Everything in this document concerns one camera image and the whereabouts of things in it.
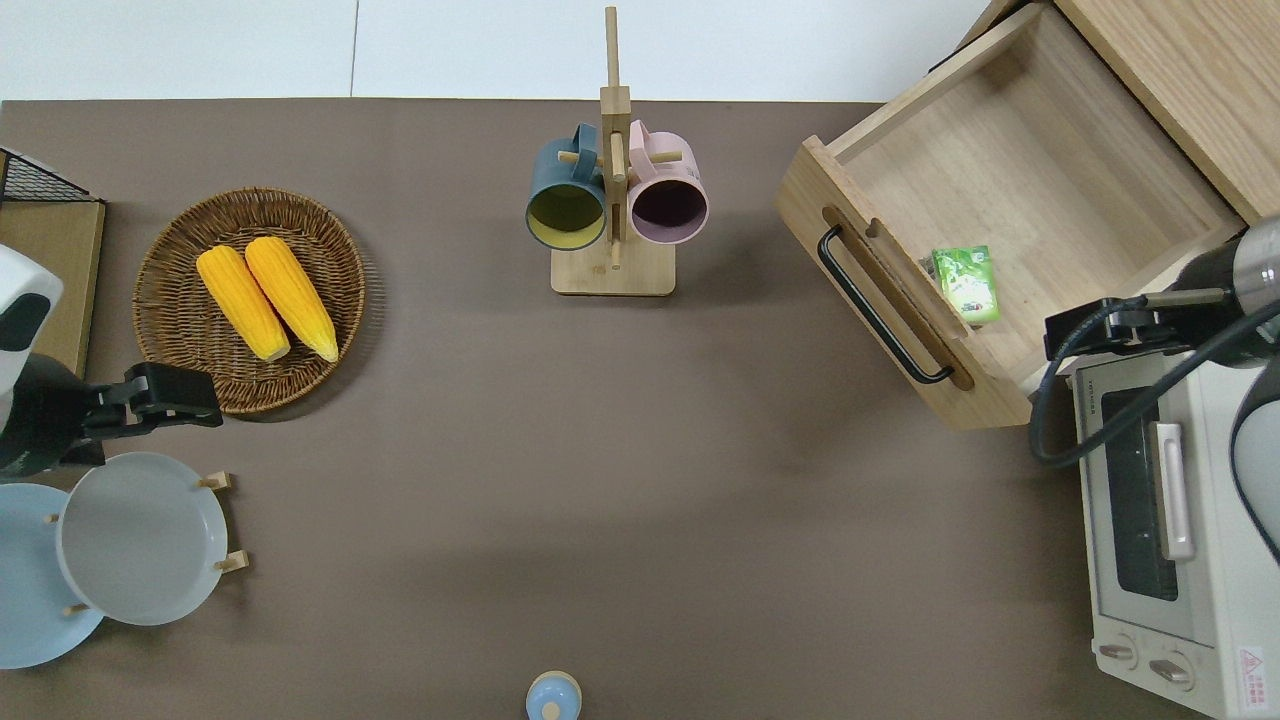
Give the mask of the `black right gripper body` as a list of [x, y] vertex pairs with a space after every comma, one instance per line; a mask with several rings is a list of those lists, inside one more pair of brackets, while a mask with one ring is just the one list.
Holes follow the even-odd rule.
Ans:
[[1192, 345], [1192, 320], [1175, 309], [1139, 305], [1138, 297], [1100, 299], [1044, 319], [1044, 356], [1119, 357], [1171, 352]]

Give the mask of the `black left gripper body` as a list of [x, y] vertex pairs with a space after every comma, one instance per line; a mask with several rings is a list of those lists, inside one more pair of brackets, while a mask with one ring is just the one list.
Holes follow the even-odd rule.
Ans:
[[164, 427], [218, 428], [223, 423], [210, 374], [164, 363], [138, 363], [125, 372], [123, 380], [90, 388], [84, 438], [120, 439]]

